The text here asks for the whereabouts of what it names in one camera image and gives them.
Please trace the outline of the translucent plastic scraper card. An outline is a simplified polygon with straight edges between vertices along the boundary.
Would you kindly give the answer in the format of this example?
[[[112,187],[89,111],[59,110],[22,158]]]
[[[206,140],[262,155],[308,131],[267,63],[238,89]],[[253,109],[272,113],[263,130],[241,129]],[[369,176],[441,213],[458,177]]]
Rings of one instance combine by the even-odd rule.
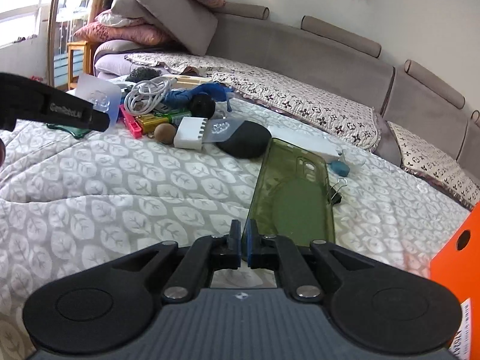
[[[112,128],[118,119],[121,89],[117,84],[96,76],[82,74],[78,78],[75,95],[93,104],[95,111],[108,115]]]

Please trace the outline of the green transparent phone case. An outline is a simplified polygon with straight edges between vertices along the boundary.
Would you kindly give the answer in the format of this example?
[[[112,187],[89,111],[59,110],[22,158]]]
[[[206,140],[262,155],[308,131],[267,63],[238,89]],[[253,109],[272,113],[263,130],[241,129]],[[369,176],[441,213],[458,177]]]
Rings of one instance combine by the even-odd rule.
[[[298,246],[335,241],[326,161],[278,138],[270,140],[247,219],[261,235],[286,236]]]

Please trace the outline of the wooden stool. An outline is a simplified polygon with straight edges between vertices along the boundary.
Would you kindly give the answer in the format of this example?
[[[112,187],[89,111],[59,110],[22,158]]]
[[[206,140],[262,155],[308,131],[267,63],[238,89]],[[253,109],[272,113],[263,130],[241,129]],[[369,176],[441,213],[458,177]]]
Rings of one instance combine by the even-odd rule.
[[[94,56],[98,44],[89,41],[67,43],[67,87],[77,87],[80,74],[94,74]]]

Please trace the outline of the orange storage box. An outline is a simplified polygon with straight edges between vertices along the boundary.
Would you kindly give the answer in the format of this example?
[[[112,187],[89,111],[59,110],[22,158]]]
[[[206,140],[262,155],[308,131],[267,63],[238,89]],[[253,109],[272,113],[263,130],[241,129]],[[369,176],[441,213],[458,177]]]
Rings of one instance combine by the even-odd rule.
[[[462,320],[450,350],[458,359],[479,358],[479,206],[430,263],[431,280],[460,302]]]

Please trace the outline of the leaf patterned quilt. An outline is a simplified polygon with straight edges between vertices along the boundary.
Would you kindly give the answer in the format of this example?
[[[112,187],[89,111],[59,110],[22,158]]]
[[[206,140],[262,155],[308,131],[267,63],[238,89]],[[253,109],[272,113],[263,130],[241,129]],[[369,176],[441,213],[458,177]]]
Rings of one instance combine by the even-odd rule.
[[[75,139],[20,121],[1,134],[1,357],[32,351],[22,322],[41,285],[156,242],[188,245],[244,220],[260,162],[215,146],[177,150],[124,125]],[[342,143],[352,165],[334,208],[337,242],[425,275],[467,211],[424,181]]]

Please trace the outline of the pink clothespin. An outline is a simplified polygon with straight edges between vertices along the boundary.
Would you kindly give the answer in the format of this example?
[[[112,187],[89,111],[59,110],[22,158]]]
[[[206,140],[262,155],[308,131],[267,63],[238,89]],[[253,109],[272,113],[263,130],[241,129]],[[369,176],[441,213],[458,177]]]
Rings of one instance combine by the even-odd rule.
[[[121,113],[121,117],[125,127],[131,133],[133,138],[135,139],[141,138],[143,136],[142,127],[137,122],[137,120],[126,111],[123,104],[120,105],[120,113]]]

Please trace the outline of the black binder clip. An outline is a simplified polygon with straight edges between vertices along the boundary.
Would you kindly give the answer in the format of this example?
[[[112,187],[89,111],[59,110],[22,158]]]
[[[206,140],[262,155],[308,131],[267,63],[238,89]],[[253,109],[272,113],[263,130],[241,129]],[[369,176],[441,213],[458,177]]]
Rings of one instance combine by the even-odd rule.
[[[330,203],[335,206],[341,203],[343,196],[341,194],[341,190],[348,185],[348,181],[346,178],[339,178],[333,185],[329,186],[329,201]]]

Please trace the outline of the black steel wool scrubber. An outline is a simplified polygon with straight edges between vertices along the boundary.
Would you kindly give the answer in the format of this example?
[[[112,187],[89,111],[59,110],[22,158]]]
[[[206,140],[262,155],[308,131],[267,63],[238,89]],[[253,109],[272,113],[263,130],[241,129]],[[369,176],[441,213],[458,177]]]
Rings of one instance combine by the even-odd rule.
[[[128,82],[139,83],[159,77],[160,73],[151,67],[136,67],[125,78]]]

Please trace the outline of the green yellow candy pack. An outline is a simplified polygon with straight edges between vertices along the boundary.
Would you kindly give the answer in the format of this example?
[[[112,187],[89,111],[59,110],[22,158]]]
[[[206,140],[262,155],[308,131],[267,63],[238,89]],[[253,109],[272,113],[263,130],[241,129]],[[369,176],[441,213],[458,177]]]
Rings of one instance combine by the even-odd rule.
[[[135,119],[142,128],[142,133],[146,135],[148,133],[153,133],[158,125],[170,124],[177,127],[182,119],[190,116],[191,113],[187,110],[174,110],[169,113],[153,112],[136,116]]]

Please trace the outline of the brown wooden ball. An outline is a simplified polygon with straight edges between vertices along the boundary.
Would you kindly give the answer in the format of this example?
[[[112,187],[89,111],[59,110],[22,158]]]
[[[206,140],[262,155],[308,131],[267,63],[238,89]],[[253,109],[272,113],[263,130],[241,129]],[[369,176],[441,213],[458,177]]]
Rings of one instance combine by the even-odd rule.
[[[154,139],[162,144],[173,144],[177,128],[172,124],[159,124],[154,129]]]

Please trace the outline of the floral sofa cover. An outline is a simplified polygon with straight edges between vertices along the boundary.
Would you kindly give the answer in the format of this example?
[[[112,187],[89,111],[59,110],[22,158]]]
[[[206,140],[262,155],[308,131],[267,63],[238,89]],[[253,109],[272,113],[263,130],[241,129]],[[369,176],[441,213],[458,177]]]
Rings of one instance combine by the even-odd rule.
[[[456,160],[406,128],[388,122],[400,149],[401,167],[472,211],[479,202],[479,184]]]
[[[375,150],[381,140],[374,108],[261,67],[213,56],[163,51],[128,53],[125,59],[143,67],[164,68],[172,74],[193,68],[244,99],[364,150]]]

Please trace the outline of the black round ball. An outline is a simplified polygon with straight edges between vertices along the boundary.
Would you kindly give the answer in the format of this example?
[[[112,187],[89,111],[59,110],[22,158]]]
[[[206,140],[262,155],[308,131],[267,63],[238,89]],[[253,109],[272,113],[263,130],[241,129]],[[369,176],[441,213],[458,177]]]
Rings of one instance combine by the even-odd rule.
[[[207,94],[195,94],[189,103],[187,109],[192,117],[210,119],[216,111],[216,102]]]

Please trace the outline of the blue rubber glove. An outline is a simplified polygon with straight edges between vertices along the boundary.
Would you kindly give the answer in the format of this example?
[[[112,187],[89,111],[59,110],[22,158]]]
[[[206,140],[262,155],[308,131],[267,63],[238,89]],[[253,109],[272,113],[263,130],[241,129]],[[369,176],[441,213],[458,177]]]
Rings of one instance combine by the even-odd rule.
[[[197,85],[192,89],[170,90],[161,101],[162,104],[173,109],[187,108],[187,105],[193,100],[194,96],[207,95],[215,102],[227,102],[227,108],[230,109],[230,97],[233,93],[228,88],[219,83],[206,83]]]

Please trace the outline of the black oval pouch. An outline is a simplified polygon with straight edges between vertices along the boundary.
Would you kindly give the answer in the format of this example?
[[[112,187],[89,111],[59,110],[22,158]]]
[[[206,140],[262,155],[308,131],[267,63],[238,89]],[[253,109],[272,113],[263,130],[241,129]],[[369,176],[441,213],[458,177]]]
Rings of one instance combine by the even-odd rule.
[[[228,139],[216,142],[216,146],[234,158],[252,159],[264,155],[271,139],[266,127],[246,120]]]

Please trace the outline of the grey sectional sofa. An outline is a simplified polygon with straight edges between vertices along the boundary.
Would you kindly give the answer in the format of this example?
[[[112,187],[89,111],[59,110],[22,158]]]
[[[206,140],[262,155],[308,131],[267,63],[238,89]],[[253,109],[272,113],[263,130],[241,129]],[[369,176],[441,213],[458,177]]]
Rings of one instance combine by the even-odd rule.
[[[328,23],[311,16],[300,28],[220,13],[208,55],[247,63],[324,89],[377,112],[456,158],[479,175],[479,119],[468,119],[465,98],[409,59],[393,67],[352,46],[344,30],[324,36]]]

